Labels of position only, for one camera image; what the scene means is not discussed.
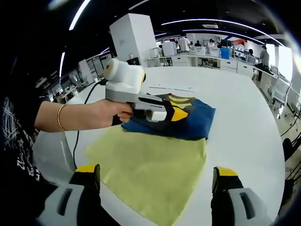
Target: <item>black ceiling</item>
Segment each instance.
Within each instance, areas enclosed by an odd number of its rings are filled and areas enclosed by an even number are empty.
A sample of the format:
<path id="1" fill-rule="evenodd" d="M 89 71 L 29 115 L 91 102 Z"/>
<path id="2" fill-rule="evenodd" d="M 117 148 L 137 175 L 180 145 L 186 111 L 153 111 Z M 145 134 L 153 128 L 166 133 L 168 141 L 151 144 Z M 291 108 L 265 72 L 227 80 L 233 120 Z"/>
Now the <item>black ceiling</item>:
<path id="1" fill-rule="evenodd" d="M 16 33 L 15 37 L 16 42 L 22 44 L 22 48 L 17 50 L 21 71 L 37 77 L 48 76 L 58 70 L 61 54 L 66 52 L 64 74 L 74 69 L 78 61 L 99 54 L 107 47 L 113 48 L 109 26 L 127 13 L 149 15 L 155 34 L 163 32 L 168 35 L 180 34 L 186 29 L 204 29 L 202 24 L 210 23 L 192 21 L 161 25 L 174 20 L 194 18 L 229 20 L 268 34 L 281 33 L 263 7 L 252 0 L 190 0 L 184 7 L 183 2 L 177 4 L 174 0 L 150 0 L 133 10 L 128 10 L 141 1 L 91 0 L 73 31 L 69 31 L 69 26 L 83 0 L 70 0 L 57 10 L 50 12 L 44 10 L 38 14 L 28 13 L 28 10 L 25 13 L 25 10 L 19 9 L 18 16 L 22 15 L 22 21 L 26 17 L 29 18 L 29 22 L 25 20 L 26 24 L 18 28 L 19 33 Z M 222 22 L 217 24 L 220 30 L 250 37 L 262 35 L 234 24 Z"/>

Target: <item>blue bin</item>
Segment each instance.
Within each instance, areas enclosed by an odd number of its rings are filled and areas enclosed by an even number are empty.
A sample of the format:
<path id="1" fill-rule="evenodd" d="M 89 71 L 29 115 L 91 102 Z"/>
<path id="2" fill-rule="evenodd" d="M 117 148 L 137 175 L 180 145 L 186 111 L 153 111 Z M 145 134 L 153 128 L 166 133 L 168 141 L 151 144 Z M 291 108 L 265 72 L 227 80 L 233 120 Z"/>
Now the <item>blue bin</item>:
<path id="1" fill-rule="evenodd" d="M 221 48 L 221 56 L 223 59 L 230 59 L 230 49 Z"/>

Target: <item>ceiling light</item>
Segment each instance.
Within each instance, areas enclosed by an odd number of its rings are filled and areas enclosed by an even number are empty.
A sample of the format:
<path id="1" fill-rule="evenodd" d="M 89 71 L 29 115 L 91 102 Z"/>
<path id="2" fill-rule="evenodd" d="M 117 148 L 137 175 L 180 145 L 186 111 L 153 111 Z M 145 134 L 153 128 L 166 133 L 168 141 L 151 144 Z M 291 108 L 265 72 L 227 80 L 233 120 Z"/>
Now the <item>ceiling light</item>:
<path id="1" fill-rule="evenodd" d="M 85 0 L 83 2 L 83 4 L 81 4 L 80 8 L 78 9 L 77 13 L 75 14 L 73 20 L 72 20 L 72 23 L 70 25 L 70 28 L 69 28 L 69 31 L 72 31 L 75 27 L 75 24 L 76 22 L 78 21 L 81 13 L 84 11 L 84 9 L 86 8 L 86 6 L 88 5 L 88 3 L 90 2 L 91 0 Z"/>
<path id="2" fill-rule="evenodd" d="M 106 48 L 104 51 L 102 51 L 100 54 L 103 54 L 105 51 L 109 50 L 110 47 Z"/>
<path id="3" fill-rule="evenodd" d="M 156 34 L 155 37 L 160 36 L 160 35 L 164 35 L 164 34 L 166 34 L 166 33 Z"/>
<path id="4" fill-rule="evenodd" d="M 132 10 L 132 9 L 136 8 L 137 6 L 140 6 L 140 5 L 142 5 L 143 3 L 146 3 L 147 1 L 149 1 L 149 0 L 141 1 L 141 2 L 137 3 L 136 5 L 132 6 L 131 8 L 128 8 L 128 10 Z"/>
<path id="5" fill-rule="evenodd" d="M 168 23 L 163 23 L 161 25 L 166 25 L 166 24 L 173 24 L 173 23 L 178 23 L 178 22 L 185 22 L 185 21 L 204 21 L 204 20 L 209 20 L 209 21 L 218 21 L 218 22 L 225 22 L 225 23 L 230 23 L 230 24 L 236 24 L 236 25 L 240 25 L 240 26 L 244 26 L 244 27 L 247 27 L 249 29 L 252 29 L 254 31 L 257 31 L 261 34 L 264 34 L 266 36 L 268 36 L 270 39 L 276 41 L 277 43 L 279 43 L 281 46 L 285 46 L 284 44 L 282 44 L 281 42 L 279 42 L 277 39 L 275 39 L 274 37 L 266 34 L 265 32 L 262 32 L 256 28 L 253 28 L 253 27 L 250 27 L 248 25 L 245 25 L 245 24 L 240 24 L 240 23 L 236 23 L 236 22 L 233 22 L 233 21 L 228 21 L 228 20 L 218 20 L 218 19 L 187 19 L 187 20 L 177 20 L 177 21 L 172 21 L 172 22 L 168 22 Z"/>
<path id="6" fill-rule="evenodd" d="M 226 31 L 220 31 L 220 30 L 211 30 L 211 29 L 194 29 L 194 30 L 183 30 L 184 32 L 196 32 L 196 31 L 207 31 L 207 32 L 224 32 L 224 33 L 229 33 L 229 34 L 235 34 L 235 35 L 239 35 L 239 36 L 243 36 L 243 37 L 246 37 L 248 39 L 252 39 L 254 41 L 257 41 L 261 44 L 264 44 L 262 41 L 259 41 L 257 39 L 254 39 L 254 38 L 251 38 L 251 37 L 248 37 L 248 36 L 245 36 L 245 35 L 242 35 L 242 34 L 237 34 L 237 33 L 233 33 L 233 32 L 226 32 Z"/>
<path id="7" fill-rule="evenodd" d="M 64 57 L 65 57 L 65 52 L 62 53 L 62 57 L 61 57 L 59 78 L 61 78 L 61 76 L 62 76 L 62 68 L 63 68 Z"/>

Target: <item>blue cloth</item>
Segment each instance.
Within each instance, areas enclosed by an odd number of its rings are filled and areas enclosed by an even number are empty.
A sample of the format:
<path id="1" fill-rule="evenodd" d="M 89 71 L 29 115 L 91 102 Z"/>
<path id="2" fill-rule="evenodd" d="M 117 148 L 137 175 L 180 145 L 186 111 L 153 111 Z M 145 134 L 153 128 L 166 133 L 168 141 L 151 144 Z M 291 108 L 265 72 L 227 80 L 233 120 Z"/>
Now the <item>blue cloth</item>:
<path id="1" fill-rule="evenodd" d="M 121 126 L 131 132 L 148 133 L 153 135 L 174 137 L 185 140 L 208 139 L 215 108 L 193 98 L 187 118 L 178 122 L 148 122 L 132 117 Z"/>

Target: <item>hand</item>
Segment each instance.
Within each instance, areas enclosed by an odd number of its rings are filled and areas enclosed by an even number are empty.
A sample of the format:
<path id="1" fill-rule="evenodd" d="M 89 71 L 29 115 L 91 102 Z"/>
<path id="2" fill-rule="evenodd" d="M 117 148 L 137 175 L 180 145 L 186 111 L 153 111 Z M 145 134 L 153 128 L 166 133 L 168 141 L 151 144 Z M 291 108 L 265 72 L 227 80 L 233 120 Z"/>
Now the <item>hand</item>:
<path id="1" fill-rule="evenodd" d="M 113 116 L 118 115 L 122 122 L 128 122 L 132 116 L 132 108 L 129 104 L 113 102 L 107 99 L 92 104 L 99 114 L 101 128 L 112 125 Z"/>

